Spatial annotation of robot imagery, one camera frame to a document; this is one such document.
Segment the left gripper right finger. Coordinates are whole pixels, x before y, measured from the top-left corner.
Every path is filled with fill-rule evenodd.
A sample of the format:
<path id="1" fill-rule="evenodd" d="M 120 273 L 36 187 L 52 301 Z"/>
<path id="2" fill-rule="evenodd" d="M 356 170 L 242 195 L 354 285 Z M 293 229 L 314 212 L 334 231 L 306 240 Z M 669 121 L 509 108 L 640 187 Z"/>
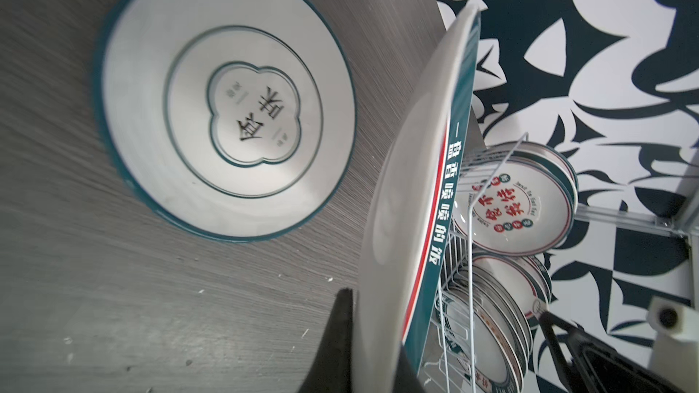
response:
<path id="1" fill-rule="evenodd" d="M 425 390 L 411 366 L 404 347 L 400 347 L 398 364 L 392 388 L 393 393 L 424 393 Z"/>

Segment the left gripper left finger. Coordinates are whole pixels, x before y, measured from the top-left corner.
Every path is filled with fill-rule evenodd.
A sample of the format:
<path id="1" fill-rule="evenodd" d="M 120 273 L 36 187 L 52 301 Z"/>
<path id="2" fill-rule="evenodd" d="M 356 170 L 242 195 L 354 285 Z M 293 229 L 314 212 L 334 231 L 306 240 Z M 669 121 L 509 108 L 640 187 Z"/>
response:
<path id="1" fill-rule="evenodd" d="M 353 292 L 341 289 L 308 375 L 298 393 L 351 392 L 351 346 L 353 331 Z"/>

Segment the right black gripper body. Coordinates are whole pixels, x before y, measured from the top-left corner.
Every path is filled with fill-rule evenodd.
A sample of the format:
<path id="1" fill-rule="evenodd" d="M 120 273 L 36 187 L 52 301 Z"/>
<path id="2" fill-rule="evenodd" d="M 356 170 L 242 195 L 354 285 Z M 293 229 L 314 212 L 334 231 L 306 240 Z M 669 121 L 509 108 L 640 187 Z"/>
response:
<path id="1" fill-rule="evenodd" d="M 539 324 L 559 380 L 570 392 L 679 392 L 681 389 L 598 338 L 545 311 Z"/>

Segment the white wire dish rack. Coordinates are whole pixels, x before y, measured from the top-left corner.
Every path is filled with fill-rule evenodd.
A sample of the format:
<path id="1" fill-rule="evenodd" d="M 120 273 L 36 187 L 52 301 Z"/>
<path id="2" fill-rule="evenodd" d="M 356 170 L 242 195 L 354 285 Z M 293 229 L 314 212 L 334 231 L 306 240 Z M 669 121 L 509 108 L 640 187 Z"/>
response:
<path id="1" fill-rule="evenodd" d="M 479 267 L 475 267 L 473 264 L 473 254 L 478 250 L 486 251 L 479 247 L 475 247 L 471 238 L 466 238 L 453 230 L 453 214 L 451 214 L 448 246 L 442 262 L 442 271 L 438 284 L 439 289 L 433 304 L 431 324 L 419 369 L 419 378 L 429 392 L 454 392 L 447 387 L 440 386 L 439 383 L 443 381 L 443 378 L 441 375 L 435 373 L 437 362 L 440 359 L 440 345 L 437 340 L 434 313 L 435 304 L 442 300 L 442 291 L 444 291 L 444 289 L 447 289 L 447 287 L 452 284 L 462 283 L 468 287 L 470 294 L 474 295 L 475 287 L 478 287 L 478 289 L 487 289 L 489 287 L 492 290 L 499 291 L 504 297 L 518 307 L 509 293 L 490 273 Z M 537 257 L 539 254 L 524 257 L 529 257 L 531 259 L 536 258 L 538 260 Z"/>

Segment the plate with red characters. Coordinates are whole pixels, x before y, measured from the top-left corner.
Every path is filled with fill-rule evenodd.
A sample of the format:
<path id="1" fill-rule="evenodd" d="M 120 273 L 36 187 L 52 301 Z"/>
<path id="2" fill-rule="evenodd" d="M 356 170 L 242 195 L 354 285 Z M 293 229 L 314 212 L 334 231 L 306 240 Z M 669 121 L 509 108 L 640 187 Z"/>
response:
<path id="1" fill-rule="evenodd" d="M 506 142 L 463 159 L 453 230 L 480 249 L 533 256 L 570 234 L 579 205 L 578 178 L 560 152 L 533 142 Z"/>

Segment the plate green rim red line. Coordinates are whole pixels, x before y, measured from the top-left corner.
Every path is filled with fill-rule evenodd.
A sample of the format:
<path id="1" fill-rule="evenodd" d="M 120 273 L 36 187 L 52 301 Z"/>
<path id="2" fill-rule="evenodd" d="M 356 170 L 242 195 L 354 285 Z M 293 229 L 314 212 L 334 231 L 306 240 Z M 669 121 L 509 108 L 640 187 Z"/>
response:
<path id="1" fill-rule="evenodd" d="M 360 255 L 351 385 L 391 392 L 418 369 L 466 150 L 481 13 L 466 5 L 412 94 L 371 201 Z"/>

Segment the white plate green quatrefoil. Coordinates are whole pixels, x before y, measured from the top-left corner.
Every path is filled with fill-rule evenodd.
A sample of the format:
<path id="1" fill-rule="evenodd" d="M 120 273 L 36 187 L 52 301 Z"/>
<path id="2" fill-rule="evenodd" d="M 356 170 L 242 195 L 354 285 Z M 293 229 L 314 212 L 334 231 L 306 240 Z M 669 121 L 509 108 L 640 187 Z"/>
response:
<path id="1" fill-rule="evenodd" d="M 94 83 L 120 175 L 202 238 L 291 232 L 329 202 L 351 161 L 350 67 L 309 0 L 119 0 Z"/>

